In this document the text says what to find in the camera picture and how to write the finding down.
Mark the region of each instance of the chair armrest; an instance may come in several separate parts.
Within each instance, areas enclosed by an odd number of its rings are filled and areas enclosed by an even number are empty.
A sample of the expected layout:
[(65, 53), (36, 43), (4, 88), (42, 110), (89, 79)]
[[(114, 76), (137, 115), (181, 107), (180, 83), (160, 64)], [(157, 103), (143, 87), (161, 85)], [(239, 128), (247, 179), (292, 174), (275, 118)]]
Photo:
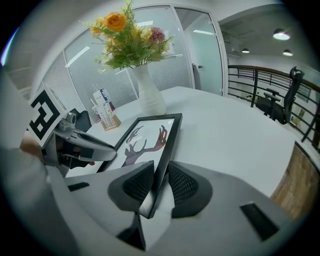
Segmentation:
[(272, 93), (272, 94), (279, 95), (279, 92), (276, 91), (276, 90), (272, 90), (272, 89), (270, 89), (270, 88), (267, 88), (266, 90), (267, 90), (268, 92)]
[(277, 98), (277, 97), (275, 97), (275, 96), (273, 96), (273, 95), (271, 95), (271, 94), (269, 94), (269, 93), (263, 93), (264, 94), (264, 96), (266, 96), (266, 97), (268, 97), (268, 98), (270, 98), (271, 100), (273, 100), (273, 101), (275, 101), (275, 102), (279, 102), (280, 101), (280, 99), (279, 98)]

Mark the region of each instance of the white table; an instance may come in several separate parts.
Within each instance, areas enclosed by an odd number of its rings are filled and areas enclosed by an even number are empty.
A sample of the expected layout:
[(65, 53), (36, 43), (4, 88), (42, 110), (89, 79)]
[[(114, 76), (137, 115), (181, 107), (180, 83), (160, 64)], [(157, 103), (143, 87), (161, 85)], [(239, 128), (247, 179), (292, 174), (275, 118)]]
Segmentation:
[[(295, 136), (254, 108), (231, 98), (174, 87), (162, 91), (167, 114), (182, 113), (173, 160), (236, 176), (270, 197), (286, 171)], [(88, 133), (111, 145), (141, 117), (137, 100), (115, 110), (122, 124), (104, 131), (93, 125)], [(101, 163), (74, 168), (68, 177), (94, 174)], [(140, 217), (146, 249), (165, 232), (171, 221), (174, 198), (166, 184), (152, 219)]]

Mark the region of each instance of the glass door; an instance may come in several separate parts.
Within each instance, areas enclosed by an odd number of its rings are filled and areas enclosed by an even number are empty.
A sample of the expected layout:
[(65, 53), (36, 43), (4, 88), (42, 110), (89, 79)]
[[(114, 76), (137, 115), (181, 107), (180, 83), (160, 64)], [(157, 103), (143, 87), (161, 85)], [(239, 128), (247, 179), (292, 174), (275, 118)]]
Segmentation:
[(222, 61), (210, 16), (196, 10), (175, 10), (190, 52), (195, 88), (222, 95)]

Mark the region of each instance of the office chair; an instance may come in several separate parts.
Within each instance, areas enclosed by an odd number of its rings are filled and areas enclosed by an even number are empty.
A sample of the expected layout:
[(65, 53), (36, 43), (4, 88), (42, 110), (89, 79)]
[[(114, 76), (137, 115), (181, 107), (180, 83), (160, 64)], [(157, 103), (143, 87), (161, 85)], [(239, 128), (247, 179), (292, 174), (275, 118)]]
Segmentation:
[(295, 66), (290, 71), (292, 84), (284, 97), (284, 107), (276, 103), (280, 101), (280, 99), (276, 97), (276, 95), (279, 95), (279, 92), (270, 88), (267, 88), (266, 90), (272, 93), (272, 95), (265, 92), (265, 98), (259, 98), (255, 104), (258, 109), (264, 112), (265, 116), (269, 115), (273, 121), (277, 119), (282, 125), (285, 125), (290, 121), (292, 106), (296, 99), (295, 96), (302, 82), (302, 78), (305, 75), (305, 73), (296, 68), (297, 67)]
[(76, 115), (75, 128), (86, 133), (91, 128), (91, 122), (88, 111), (84, 110), (81, 113), (79, 113), (74, 108), (70, 112)]

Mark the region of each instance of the pink flower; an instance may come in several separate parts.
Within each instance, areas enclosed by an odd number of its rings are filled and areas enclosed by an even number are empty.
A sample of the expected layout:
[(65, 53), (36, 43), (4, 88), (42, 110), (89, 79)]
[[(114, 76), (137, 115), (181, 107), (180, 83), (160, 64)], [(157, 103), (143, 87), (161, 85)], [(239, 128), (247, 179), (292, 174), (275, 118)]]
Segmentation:
[(153, 26), (151, 28), (151, 32), (152, 32), (151, 39), (154, 42), (159, 43), (165, 40), (165, 33), (161, 28)]

